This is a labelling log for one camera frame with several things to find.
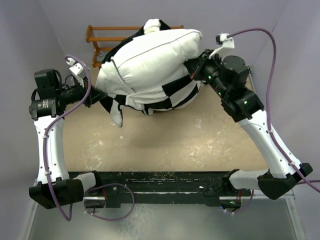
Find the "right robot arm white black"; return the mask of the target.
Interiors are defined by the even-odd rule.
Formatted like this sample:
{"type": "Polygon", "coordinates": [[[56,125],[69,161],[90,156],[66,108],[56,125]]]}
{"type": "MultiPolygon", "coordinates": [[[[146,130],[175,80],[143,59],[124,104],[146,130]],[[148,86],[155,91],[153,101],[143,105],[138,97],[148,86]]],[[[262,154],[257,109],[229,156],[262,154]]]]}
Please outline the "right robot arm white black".
{"type": "Polygon", "coordinates": [[[210,50],[184,63],[190,78],[209,85],[220,97],[223,110],[249,135],[267,163],[267,169],[235,169],[224,177],[222,190],[228,196],[240,189],[260,190],[276,200],[290,191],[313,169],[298,160],[267,119],[259,97],[246,87],[250,73],[245,61],[234,55],[209,58],[210,50]]]}

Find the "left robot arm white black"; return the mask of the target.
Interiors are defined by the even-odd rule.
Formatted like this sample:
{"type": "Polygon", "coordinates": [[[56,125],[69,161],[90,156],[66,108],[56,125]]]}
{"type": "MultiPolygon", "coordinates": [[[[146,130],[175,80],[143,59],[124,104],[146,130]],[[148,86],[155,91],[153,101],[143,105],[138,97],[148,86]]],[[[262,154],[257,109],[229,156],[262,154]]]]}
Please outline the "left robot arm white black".
{"type": "Polygon", "coordinates": [[[70,72],[72,86],[62,83],[61,74],[55,69],[34,73],[37,88],[28,110],[38,137],[39,169],[29,196],[46,209],[81,202],[86,192],[98,196],[103,191],[97,171],[70,178],[66,169],[63,130],[67,105],[78,102],[90,107],[104,96],[103,92],[88,87],[89,74],[84,69],[76,67],[70,72]]]}

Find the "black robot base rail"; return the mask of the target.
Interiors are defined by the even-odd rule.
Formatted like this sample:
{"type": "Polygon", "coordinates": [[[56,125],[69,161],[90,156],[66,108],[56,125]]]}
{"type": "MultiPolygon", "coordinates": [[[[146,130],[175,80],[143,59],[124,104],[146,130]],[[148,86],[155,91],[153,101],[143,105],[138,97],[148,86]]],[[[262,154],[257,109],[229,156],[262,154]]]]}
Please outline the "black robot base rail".
{"type": "Polygon", "coordinates": [[[102,189],[85,194],[88,201],[105,207],[121,204],[200,204],[208,207],[240,207],[248,189],[232,189],[224,182],[226,171],[104,171],[99,172],[102,189]]]}

